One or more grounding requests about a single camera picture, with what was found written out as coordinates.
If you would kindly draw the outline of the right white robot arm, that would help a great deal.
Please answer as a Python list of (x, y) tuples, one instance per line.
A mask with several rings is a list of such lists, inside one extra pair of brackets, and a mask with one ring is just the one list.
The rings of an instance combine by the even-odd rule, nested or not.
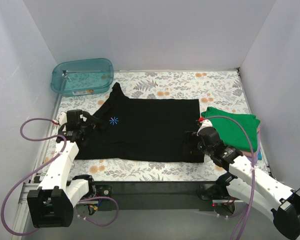
[(212, 126), (203, 127), (199, 132), (187, 131), (184, 151), (191, 155), (207, 155), (226, 170), (215, 182), (220, 198), (232, 196), (252, 204), (289, 240), (300, 236), (300, 188), (292, 189), (252, 166), (241, 151), (224, 144)]

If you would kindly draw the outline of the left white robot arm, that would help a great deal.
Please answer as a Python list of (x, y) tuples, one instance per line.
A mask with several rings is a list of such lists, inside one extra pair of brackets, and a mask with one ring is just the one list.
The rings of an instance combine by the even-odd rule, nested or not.
[(35, 228), (69, 227), (77, 203), (96, 196), (91, 175), (75, 176), (72, 180), (68, 176), (79, 148), (87, 144), (100, 123), (100, 119), (83, 110), (69, 110), (60, 115), (52, 163), (37, 189), (27, 194)]

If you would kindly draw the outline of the black t shirt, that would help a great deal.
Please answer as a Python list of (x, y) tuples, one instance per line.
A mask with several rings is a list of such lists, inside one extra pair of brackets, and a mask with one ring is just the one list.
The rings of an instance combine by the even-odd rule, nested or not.
[(134, 99), (115, 83), (94, 113), (101, 124), (79, 147), (76, 159), (202, 163), (204, 155), (187, 142), (199, 128), (199, 115), (197, 99)]

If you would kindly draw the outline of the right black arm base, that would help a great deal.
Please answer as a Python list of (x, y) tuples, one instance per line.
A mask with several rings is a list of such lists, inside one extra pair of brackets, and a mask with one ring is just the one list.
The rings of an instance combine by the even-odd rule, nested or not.
[(237, 179), (231, 173), (224, 173), (219, 176), (216, 181), (209, 181), (201, 183), (198, 190), (196, 191), (197, 196), (204, 201), (212, 200), (229, 200), (230, 194), (227, 190), (227, 187), (230, 183)]

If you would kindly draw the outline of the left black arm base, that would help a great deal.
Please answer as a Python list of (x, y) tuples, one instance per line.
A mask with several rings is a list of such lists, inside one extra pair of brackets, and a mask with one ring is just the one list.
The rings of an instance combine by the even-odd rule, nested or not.
[(94, 197), (111, 197), (113, 187), (109, 184), (93, 184), (88, 187), (88, 192), (80, 199), (90, 199)]

